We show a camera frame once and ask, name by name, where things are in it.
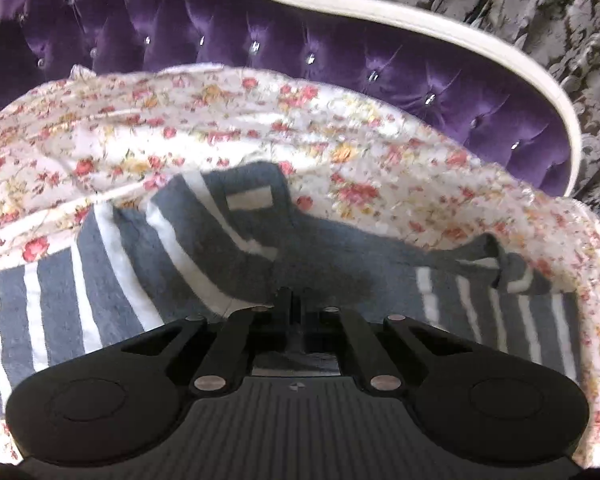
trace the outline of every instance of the cream curved sofa frame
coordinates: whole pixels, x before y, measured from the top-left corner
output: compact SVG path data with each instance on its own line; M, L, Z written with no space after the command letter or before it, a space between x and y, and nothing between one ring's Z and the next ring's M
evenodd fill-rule
M580 169L582 139L580 123L567 94L553 77L538 63L509 43L464 23L456 22L439 14L394 4L387 0L273 0L302 9L319 10L328 14L339 14L361 18L394 27L413 30L433 38L449 41L488 57L515 72L531 83L544 95L560 114L569 136L571 147L571 174L565 191L573 191Z

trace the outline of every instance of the pink flower print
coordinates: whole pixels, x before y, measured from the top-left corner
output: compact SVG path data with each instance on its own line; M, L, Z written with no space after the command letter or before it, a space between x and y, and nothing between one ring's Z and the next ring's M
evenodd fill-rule
M280 171L282 171L282 174L284 176L289 176L296 172L295 168L288 160L283 160L282 162L279 162L278 167L280 168Z
M77 176L85 176L94 170L93 159L89 158L81 158L76 164L74 174Z
M35 262L43 256L49 248L49 242L45 236L40 238L34 238L32 241L27 242L22 251L22 259L27 263Z
M349 184L338 192L338 197L350 205L365 205L378 197L378 190L371 184Z
M173 139L173 137L176 136L176 129L175 128L171 128L171 127L167 127L162 131L162 136L165 139Z
M300 211L306 212L314 205L314 199L307 195L299 196L296 200L296 205Z
M154 173L151 177L144 181L143 187L147 191L151 191L153 189L160 189L166 186L169 182L169 179L161 174Z
M258 80L254 77L245 77L242 80L242 87L246 88L247 90L256 88L256 86L258 86Z
M162 117L154 117L147 119L146 123L155 128L156 126L162 126L164 124L164 119Z

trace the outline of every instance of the floral blanket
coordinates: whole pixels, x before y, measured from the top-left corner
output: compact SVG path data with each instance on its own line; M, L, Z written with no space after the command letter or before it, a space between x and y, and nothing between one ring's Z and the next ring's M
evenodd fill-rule
M592 409L576 458L600 464L600 220L351 91L221 66L76 67L0 112L0 270L66 248L94 203L138 206L183 170L255 160L309 214L423 248L490 232L575 290ZM16 456L0 425L0 460Z

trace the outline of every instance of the white piping trim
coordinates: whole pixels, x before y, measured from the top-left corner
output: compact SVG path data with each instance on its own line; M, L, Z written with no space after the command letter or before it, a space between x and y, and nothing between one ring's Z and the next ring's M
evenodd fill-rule
M178 243L176 231L162 215L162 211L153 202L146 205L146 222L155 229L160 242L174 267L187 282L193 293L211 311L219 316L229 317L236 310L253 308L255 303L238 300L226 295L196 265L187 252Z
M568 196L573 191L582 156L580 123L576 112L567 94L554 78L538 63L514 46L496 38L496 36L471 28L445 16L403 4L395 4L387 0L273 1L300 7L301 9L350 16L412 30L419 34L459 45L515 72L546 97L562 118L571 146L571 174L564 194Z
M229 238L231 238L234 244L241 251L249 254L259 254L270 261L276 259L276 255L278 254L277 248L263 247L258 243L257 240L254 240L253 238L250 240L245 240L235 231L234 228L229 225L229 222L227 222L224 216L222 216L222 212L218 208L218 205L212 197L209 188L206 186L205 179L202 177L202 174L199 171L186 171L182 174L182 178L187 186L189 186L191 192L196 196L198 201L206 208L207 211L209 211L211 216L216 219L222 230L229 235Z
M78 316L82 327L82 346L84 353L88 354L102 348L102 339L100 339L100 331L93 319L93 309L87 296L87 285L84 283L84 273L82 272L82 257L76 242L71 244L71 264L74 271Z
M110 203L96 204L93 206L93 215L98 225L100 238L102 238L104 251L111 264L111 270L113 270L122 294L125 295L140 325L142 325L142 330L148 332L164 325L160 313L144 288L142 288L142 285L140 285L131 260L122 247L120 229L113 219L113 206Z
M38 279L38 262L24 266L24 286L27 298L27 321L29 322L29 338L31 339L31 355L33 369L37 372L49 366L46 352L45 327L42 324L42 307L40 306L40 280Z
M429 267L416 267L416 284L422 296L422 306L427 323L436 328L440 325L440 309L438 308L438 297L433 292L431 283L431 269Z
M529 343L529 357L538 365L542 364L542 349L538 339L536 322L531 314L531 306L528 296L518 296L518 308L522 317L522 325L525 327L526 341Z
M573 349L569 337L569 325L564 315L564 303L561 294L552 294L551 310L554 313L555 327L558 332L558 343L560 343L560 354L564 365L564 374L572 381L577 380L576 365L573 359Z

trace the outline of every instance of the ribbed black plate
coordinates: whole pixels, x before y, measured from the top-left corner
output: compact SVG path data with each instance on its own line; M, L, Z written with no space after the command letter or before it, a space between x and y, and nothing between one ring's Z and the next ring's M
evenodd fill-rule
M516 468L459 458L423 435L399 400L368 396L348 377L247 377L232 394L195 402L141 456L95 468L29 458L21 467L43 480L564 480L578 472L567 458Z

